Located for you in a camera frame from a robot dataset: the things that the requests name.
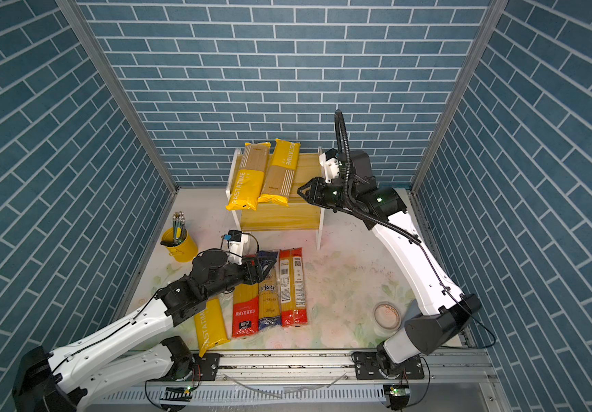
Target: yellow metal pot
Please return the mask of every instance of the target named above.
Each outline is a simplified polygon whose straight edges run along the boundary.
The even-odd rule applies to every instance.
[[[172,227],[167,231],[163,232],[163,237],[161,238],[161,240],[165,242],[172,242],[174,240]],[[193,237],[190,235],[188,231],[186,231],[186,238],[184,242],[180,243],[178,246],[166,246],[165,248],[170,253],[170,256],[175,258],[177,262],[182,263],[190,262],[198,254],[198,245],[195,244]]]

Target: pasta package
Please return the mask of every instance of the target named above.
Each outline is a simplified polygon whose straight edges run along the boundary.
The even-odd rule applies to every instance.
[[[246,143],[227,210],[257,210],[257,199],[262,191],[270,148],[271,144],[268,142]]]
[[[200,357],[214,346],[229,342],[223,311],[217,297],[207,301],[206,308],[195,315],[195,331],[198,334]]]
[[[246,337],[259,332],[258,284],[234,288],[232,337]]]
[[[282,326],[306,325],[305,273],[302,248],[280,251],[280,304]]]
[[[277,258],[278,252],[259,252],[260,256],[263,254]],[[266,279],[259,283],[259,330],[275,325],[282,325],[282,317],[274,266]]]
[[[259,203],[277,203],[283,206],[289,205],[289,193],[291,183],[296,173],[300,143],[287,142],[275,139],[275,152],[273,160],[266,172],[266,180],[259,196]]]

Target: black cable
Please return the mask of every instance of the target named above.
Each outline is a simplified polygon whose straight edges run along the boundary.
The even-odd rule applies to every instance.
[[[346,154],[346,171],[344,175],[344,203],[346,207],[353,212],[353,214],[363,220],[371,221],[377,225],[385,226],[388,229],[392,229],[393,231],[397,232],[399,235],[406,237],[409,241],[420,244],[422,243],[421,239],[417,236],[413,235],[412,233],[408,232],[405,229],[400,228],[399,226],[393,225],[388,221],[382,221],[380,219],[375,218],[374,216],[365,213],[364,211],[357,208],[351,198],[350,198],[350,170],[352,167],[352,161],[350,159],[350,146],[349,146],[349,136],[346,132],[346,124],[344,123],[344,115],[341,113],[341,110],[335,111],[335,130],[339,128],[341,140],[344,144],[344,151]]]
[[[136,313],[136,316],[132,318],[133,320],[135,320],[138,316],[140,316],[141,313],[143,313],[143,311],[145,310],[145,308],[147,308],[147,305],[150,304],[150,302],[152,301],[152,299],[154,299],[154,297],[156,296],[156,294],[158,292],[159,292],[158,290],[156,292],[154,292],[154,294],[152,295],[152,297],[150,298],[150,300],[148,300],[147,303],[142,307],[142,309],[140,309],[138,311],[138,313]]]
[[[256,254],[258,254],[260,249],[259,249],[259,241],[257,240],[257,238],[254,235],[252,235],[251,233],[242,232],[242,235],[248,235],[251,238],[255,239],[255,243],[257,243],[257,253]]]
[[[444,284],[442,283],[442,279],[440,279],[440,276],[436,272],[436,268],[433,266],[433,263],[431,262],[431,259],[429,259],[428,254],[426,253],[426,251],[424,250],[424,248],[423,248],[423,246],[421,244],[419,244],[419,247],[420,247],[420,249],[422,249],[422,253],[423,253],[424,257],[426,258],[426,260],[428,261],[429,266],[431,266],[431,269],[433,270],[433,274],[436,275],[436,277],[438,278],[438,281],[440,282],[440,285],[443,287],[443,292],[444,293],[447,293],[447,295],[451,298],[451,300],[453,300],[456,303],[456,305],[458,305],[458,307],[460,307],[461,309],[463,309],[463,312],[465,312],[466,314],[468,314],[474,320],[474,322],[476,322],[483,329],[485,329],[486,332],[488,332],[490,334],[490,336],[493,338],[493,342],[491,342],[489,345],[485,345],[485,346],[473,346],[473,347],[469,347],[468,349],[484,350],[484,349],[488,349],[489,347],[495,346],[495,344],[498,342],[497,336],[495,336],[495,334],[493,333],[493,331],[491,331],[490,329],[488,329],[488,327],[486,325],[484,325],[483,323],[481,323],[481,321],[479,319],[475,318],[474,315],[472,314],[472,312],[470,312],[469,310],[465,309],[463,305],[461,305],[460,303],[458,303],[458,301],[456,300],[456,298],[451,293],[447,292],[447,289],[444,287]]]
[[[202,375],[201,375],[201,369],[200,369],[200,365],[195,364],[195,366],[198,367],[198,385],[194,386],[193,389],[191,390],[191,392],[193,392],[195,389],[200,387],[200,384],[202,383]],[[193,378],[195,378],[195,368],[193,367]]]
[[[170,409],[171,409],[171,408],[164,409],[164,408],[163,408],[163,406],[160,406],[160,403],[159,403],[159,405],[157,405],[156,403],[154,403],[154,401],[152,401],[152,398],[150,398],[150,395],[147,393],[147,381],[145,381],[145,397],[147,398],[147,400],[149,400],[149,401],[150,401],[150,403],[151,403],[151,404],[152,404],[154,407],[156,407],[156,408],[159,408],[160,410],[162,410],[162,411],[164,411],[164,412],[165,412],[165,411],[168,411],[168,412],[170,412]]]
[[[341,110],[336,110],[335,111],[335,138],[337,139],[337,151],[338,154],[341,155],[342,154],[342,148],[341,148],[341,136],[340,136],[340,129],[339,129],[339,124],[337,122],[337,112],[341,113]]]
[[[479,346],[447,346],[447,345],[440,345],[438,347],[442,347],[446,350],[482,350],[482,349],[486,349],[489,346],[486,347],[479,347]]]
[[[142,309],[140,309],[140,311],[138,313],[136,313],[136,315],[133,318],[131,318],[131,320],[135,320],[138,316],[140,316],[141,313],[143,313],[143,311],[147,308],[147,305],[149,305],[150,302],[152,302],[152,299],[154,299],[154,297],[156,296],[156,293],[157,292],[158,291],[154,292],[154,294],[152,295],[152,297],[150,298],[150,300],[147,301],[147,303],[142,307]],[[106,337],[103,337],[102,339],[98,340],[97,342],[91,343],[88,346],[83,347],[83,348],[77,350],[74,353],[71,353],[68,357],[62,359],[60,361],[60,363],[58,363],[58,365],[56,365],[56,367],[53,368],[53,370],[51,371],[51,373],[53,374],[63,363],[67,362],[67,359],[69,359],[70,357],[73,357],[74,355],[77,355],[78,353],[81,353],[82,351],[86,350],[87,348],[92,347],[94,345],[97,345],[98,343],[101,343],[101,342],[105,341],[106,339],[108,339],[109,337],[113,336],[114,334],[117,334],[120,330],[122,330],[126,325],[129,325],[129,324],[131,324],[131,322],[127,322],[124,325],[121,325],[119,328],[117,328],[116,330],[114,330],[113,332],[111,332],[110,335],[108,335]]]
[[[424,390],[422,397],[419,398],[419,400],[417,400],[417,402],[411,403],[410,405],[407,405],[407,406],[401,408],[401,410],[415,406],[415,405],[419,404],[421,401],[423,401],[423,399],[426,398],[426,394],[428,393],[429,386],[431,386],[431,368],[428,367],[428,362],[426,362],[425,358],[421,357],[420,359],[423,360],[424,365],[426,365],[426,369],[428,370],[428,382],[426,383],[426,389]]]
[[[197,256],[200,256],[200,255],[201,255],[202,253],[204,253],[204,252],[210,252],[210,251],[221,251],[221,252],[225,252],[225,253],[228,253],[228,254],[233,254],[234,256],[238,256],[238,257],[240,257],[240,258],[242,258],[242,257],[243,257],[243,256],[241,256],[240,254],[236,254],[236,253],[234,253],[234,252],[230,252],[230,251],[225,251],[225,250],[223,250],[223,249],[217,249],[217,248],[215,248],[215,247],[212,247],[211,249],[207,249],[206,251],[201,251],[200,253],[198,253],[198,254],[196,255],[196,257],[197,257]]]
[[[131,322],[127,322],[124,325],[121,325],[119,328],[117,328],[116,330],[112,331],[110,335],[108,335],[106,337],[103,337],[102,339],[98,340],[97,342],[91,343],[88,346],[86,346],[86,347],[84,347],[82,349],[79,349],[79,350],[77,350],[74,353],[71,353],[68,357],[62,359],[60,361],[60,363],[55,368],[53,368],[53,370],[51,371],[51,374],[53,374],[60,367],[60,365],[62,365],[64,362],[66,362],[67,359],[73,357],[74,355],[77,355],[78,353],[81,353],[82,351],[86,350],[89,347],[92,347],[94,345],[97,345],[98,343],[101,343],[101,342],[105,341],[106,339],[108,339],[109,337],[113,336],[114,334],[117,334],[120,330],[122,330],[123,327],[125,327],[126,325],[129,325],[130,323]]]

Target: wooden shelf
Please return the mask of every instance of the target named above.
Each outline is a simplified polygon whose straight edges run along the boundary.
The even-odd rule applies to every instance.
[[[239,170],[242,153],[236,149],[234,160],[227,181],[227,198],[231,195],[231,187]],[[271,164],[273,155],[269,155],[267,164]],[[242,231],[271,230],[317,230],[317,245],[320,247],[321,230],[324,220],[324,209],[308,204],[301,198],[298,188],[312,177],[322,176],[318,153],[300,153],[298,166],[289,193],[289,206],[274,203],[259,203],[257,210],[233,210],[237,228]]]

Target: metal frame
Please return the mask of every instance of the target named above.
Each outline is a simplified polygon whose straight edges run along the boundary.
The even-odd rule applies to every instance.
[[[424,177],[426,177],[426,172],[428,172],[428,169],[431,167],[431,162],[433,161],[442,140],[445,138],[445,133],[447,133],[449,124],[456,113],[456,109],[458,109],[459,103],[461,103],[461,98],[465,94],[465,90],[467,89],[468,84],[470,84],[470,80],[472,80],[476,67],[479,66],[479,60],[486,50],[488,40],[490,40],[490,37],[493,35],[495,27],[497,26],[499,18],[507,3],[508,0],[493,0],[481,21],[476,38],[472,42],[470,50],[465,57],[463,68],[458,74],[454,87],[449,94],[449,99],[445,105],[445,111],[442,112],[440,120],[438,121],[436,128],[433,130],[431,141],[426,147],[426,150],[424,150],[422,161],[415,172],[413,185],[411,186],[411,191],[414,193],[417,193],[422,186]]]
[[[189,402],[162,401],[173,405],[258,405],[286,402],[384,401],[383,384],[399,380],[357,380],[350,358],[356,350],[216,351],[221,355],[213,382],[202,382],[200,394]],[[475,383],[489,412],[508,412],[499,392],[498,377],[485,350],[437,350],[425,356],[431,384]],[[412,384],[425,384],[410,379]],[[167,386],[179,382],[149,382],[150,399],[157,401]],[[143,386],[134,386],[96,401],[98,404],[147,403]]]
[[[236,162],[241,159],[241,149],[234,149],[234,154],[232,155],[232,166],[229,168],[229,176],[227,177],[227,186],[225,186],[225,194],[227,195],[227,200],[232,197],[232,185],[234,185],[234,180],[236,176],[234,176],[234,169],[236,168]],[[234,224],[236,224],[236,230],[241,230],[241,212],[239,210],[231,210],[232,216],[234,217]]]
[[[324,153],[324,150],[321,149],[321,146],[316,151],[319,154],[319,159],[321,159],[321,155]],[[325,176],[324,166],[321,165],[321,176]],[[324,235],[324,215],[325,209],[321,208],[321,216],[319,217],[319,229],[316,231],[316,250],[321,250],[321,238]]]
[[[168,219],[170,211],[172,210],[172,207],[175,204],[176,194],[177,192],[170,193],[168,202],[165,204],[165,207],[163,208],[163,211],[159,216],[159,221],[156,222],[156,226],[152,231],[152,236],[150,236],[150,240],[147,243],[147,247],[145,247],[145,251],[142,253],[140,261],[138,262],[138,265],[136,266],[136,269],[133,272],[131,279],[129,280],[127,290],[124,292],[124,295],[122,295],[122,299],[120,300],[117,309],[115,309],[115,312],[113,313],[113,321],[116,321],[119,318],[125,316],[125,313],[129,305],[131,305],[133,295],[136,292],[138,284],[140,283],[140,278],[142,277],[143,272],[145,272],[147,263],[150,261],[152,253],[154,252],[154,246],[159,241],[159,239],[161,238],[161,234],[163,233],[163,222],[165,222]]]
[[[56,0],[56,4],[58,4],[72,30],[74,30],[88,57],[90,57],[92,64],[94,64],[94,67],[99,72],[99,75],[102,77],[103,82],[108,87],[108,90],[117,102],[129,125],[134,130],[138,141],[145,148],[152,164],[159,171],[161,178],[168,186],[170,193],[176,194],[177,184],[175,179],[172,177],[163,159],[161,159],[158,150],[156,150],[150,134],[147,132],[142,120],[140,120],[136,108],[129,100],[122,83],[111,67],[106,54],[103,52],[102,45],[97,41],[80,7],[75,0]]]

